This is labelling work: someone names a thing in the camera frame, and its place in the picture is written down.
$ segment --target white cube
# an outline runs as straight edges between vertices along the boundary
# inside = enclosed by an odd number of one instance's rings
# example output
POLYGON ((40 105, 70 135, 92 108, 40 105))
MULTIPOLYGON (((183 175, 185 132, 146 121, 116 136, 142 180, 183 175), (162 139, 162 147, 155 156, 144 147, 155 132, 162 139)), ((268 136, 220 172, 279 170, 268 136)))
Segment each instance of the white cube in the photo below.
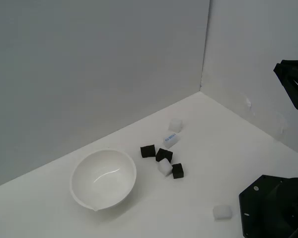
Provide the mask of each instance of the white cube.
POLYGON ((169 123, 169 130, 179 133, 182 129, 182 120, 172 119, 169 123))
POLYGON ((213 208, 215 220, 224 220, 232 218, 232 210, 228 205, 219 205, 213 208))
POLYGON ((177 136, 176 133, 173 133, 169 136, 166 136, 163 139, 163 145, 169 149, 171 146, 173 146, 175 143, 177 143, 179 141, 179 137, 177 136))
POLYGON ((160 160, 158 169, 164 176, 168 176, 172 173, 172 165, 167 159, 160 160))

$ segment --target white backdrop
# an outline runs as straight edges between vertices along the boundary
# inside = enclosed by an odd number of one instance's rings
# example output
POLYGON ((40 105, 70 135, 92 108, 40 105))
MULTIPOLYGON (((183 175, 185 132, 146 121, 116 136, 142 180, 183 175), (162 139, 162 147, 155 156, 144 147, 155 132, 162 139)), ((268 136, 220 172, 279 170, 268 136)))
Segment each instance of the white backdrop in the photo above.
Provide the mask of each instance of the white backdrop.
POLYGON ((201 91, 298 152, 298 111, 273 72, 298 60, 298 0, 212 0, 210 9, 201 91))
POLYGON ((199 91, 208 11, 0 0, 0 184, 199 91))

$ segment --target block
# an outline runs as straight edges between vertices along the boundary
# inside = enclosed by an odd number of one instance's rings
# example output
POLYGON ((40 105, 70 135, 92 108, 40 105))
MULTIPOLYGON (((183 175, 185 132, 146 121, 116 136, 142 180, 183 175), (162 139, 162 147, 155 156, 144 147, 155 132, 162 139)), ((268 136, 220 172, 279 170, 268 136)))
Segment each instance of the block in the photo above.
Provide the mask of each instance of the block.
POLYGON ((213 216, 215 220, 226 220, 232 218, 232 210, 228 205, 219 205, 213 208, 213 216))
POLYGON ((155 156, 155 160, 157 162, 160 162, 161 160, 166 158, 169 161, 169 163, 171 163, 172 155, 173 155, 173 152, 160 148, 155 156))
POLYGON ((148 145, 144 147, 140 147, 141 156, 143 158, 147 157, 155 157, 155 147, 154 145, 148 145))
POLYGON ((163 139, 163 145, 169 149, 171 146, 175 145, 179 141, 179 137, 176 133, 173 133, 163 139))
POLYGON ((166 158, 159 162, 158 169, 164 176, 172 173, 172 165, 166 158))
POLYGON ((171 119, 169 123, 169 130, 179 133, 182 129, 182 120, 180 119, 171 119))
POLYGON ((174 179, 179 179, 184 177, 184 172, 182 168, 182 164, 172 165, 172 174, 174 179))

